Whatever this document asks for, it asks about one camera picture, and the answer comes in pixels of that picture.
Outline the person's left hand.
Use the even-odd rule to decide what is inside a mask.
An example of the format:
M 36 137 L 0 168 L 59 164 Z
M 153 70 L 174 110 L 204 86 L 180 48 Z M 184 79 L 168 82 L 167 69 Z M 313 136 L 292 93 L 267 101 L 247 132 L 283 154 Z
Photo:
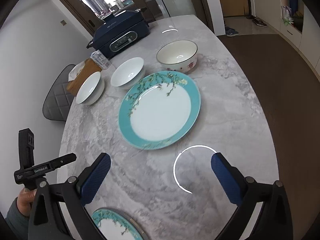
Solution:
M 25 187 L 20 191 L 17 200 L 16 205 L 19 210 L 19 212 L 25 216 L 29 217 L 31 213 L 31 204 L 34 202 L 35 196 L 36 196 L 37 190 L 30 191 L 29 189 L 26 189 Z

